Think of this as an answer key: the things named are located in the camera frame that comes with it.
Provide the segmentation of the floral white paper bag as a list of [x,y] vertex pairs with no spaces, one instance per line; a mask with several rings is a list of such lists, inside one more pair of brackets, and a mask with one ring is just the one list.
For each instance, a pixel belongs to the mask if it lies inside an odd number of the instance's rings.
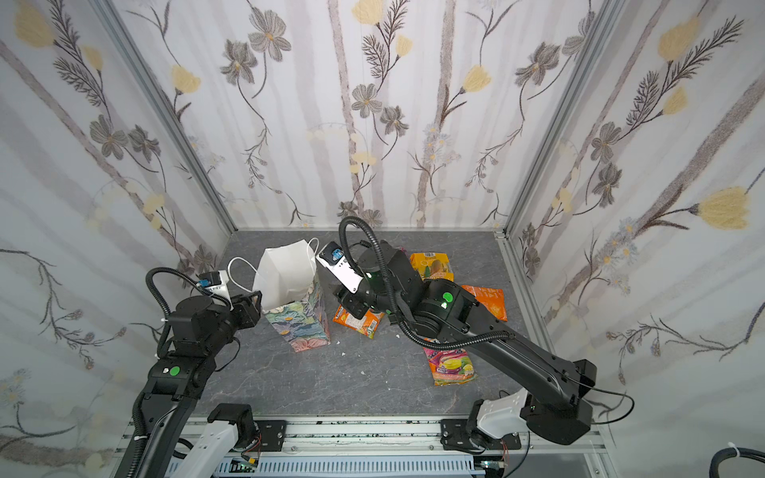
[[229,281],[248,293],[260,292],[262,316],[297,352],[331,342],[324,292],[317,272],[319,239],[267,248],[255,266],[243,257],[226,267]]

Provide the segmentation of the orange white snack packet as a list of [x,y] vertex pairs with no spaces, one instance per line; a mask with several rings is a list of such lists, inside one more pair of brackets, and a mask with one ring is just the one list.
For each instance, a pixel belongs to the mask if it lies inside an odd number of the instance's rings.
[[363,318],[357,318],[340,306],[333,318],[333,322],[352,329],[372,340],[385,316],[384,313],[368,310]]

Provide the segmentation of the pink Fox's candy packet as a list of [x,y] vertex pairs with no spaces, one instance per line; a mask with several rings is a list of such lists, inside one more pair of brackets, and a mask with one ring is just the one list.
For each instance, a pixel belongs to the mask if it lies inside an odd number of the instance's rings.
[[475,378],[474,365],[466,350],[436,351],[424,348],[436,386],[467,384]]

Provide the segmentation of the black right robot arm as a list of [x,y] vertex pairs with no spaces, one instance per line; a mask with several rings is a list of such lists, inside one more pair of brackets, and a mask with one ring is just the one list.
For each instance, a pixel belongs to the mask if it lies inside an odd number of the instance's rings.
[[597,368],[589,360],[559,358],[506,326],[478,299],[447,279],[424,279],[406,254],[378,239],[364,219],[348,216],[339,239],[320,252],[320,263],[339,280],[335,295],[353,316],[383,313],[418,346],[474,352],[517,382],[520,392],[476,400],[462,431],[442,432],[442,445],[480,454],[526,431],[571,445],[598,425],[589,392]]

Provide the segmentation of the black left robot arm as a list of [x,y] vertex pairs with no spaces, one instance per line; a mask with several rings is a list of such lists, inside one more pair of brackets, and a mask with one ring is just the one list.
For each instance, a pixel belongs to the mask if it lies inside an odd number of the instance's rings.
[[[173,275],[197,290],[173,309],[155,284],[155,276]],[[157,361],[131,409],[135,431],[118,467],[118,477],[163,477],[181,432],[210,377],[222,370],[218,354],[238,341],[236,334],[255,327],[262,313],[262,293],[231,299],[201,286],[169,267],[155,267],[145,284],[163,312]]]

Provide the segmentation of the yellow mango gummy packet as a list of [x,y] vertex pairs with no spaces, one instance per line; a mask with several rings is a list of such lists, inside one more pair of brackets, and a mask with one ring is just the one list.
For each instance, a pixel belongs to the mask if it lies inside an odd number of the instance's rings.
[[454,272],[448,255],[445,253],[412,253],[410,265],[424,280],[445,279],[454,281]]

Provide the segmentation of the orange chips packet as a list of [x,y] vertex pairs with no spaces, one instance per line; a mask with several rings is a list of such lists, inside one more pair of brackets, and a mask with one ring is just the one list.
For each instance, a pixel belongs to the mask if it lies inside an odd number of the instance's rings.
[[508,316],[505,308],[505,296],[501,289],[475,287],[463,285],[462,288],[470,292],[477,300],[485,306],[489,312],[501,322],[507,322]]

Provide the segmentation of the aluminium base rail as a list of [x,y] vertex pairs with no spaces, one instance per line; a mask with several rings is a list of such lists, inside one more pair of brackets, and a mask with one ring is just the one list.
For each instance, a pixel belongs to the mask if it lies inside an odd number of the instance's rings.
[[268,457],[316,456],[444,456],[473,458],[483,476],[615,477],[618,472],[605,437],[591,431],[572,445],[545,440],[519,424],[507,439],[476,446],[468,439],[464,415],[293,416],[259,417],[260,438],[248,465],[237,450],[216,452],[213,477],[252,477]]

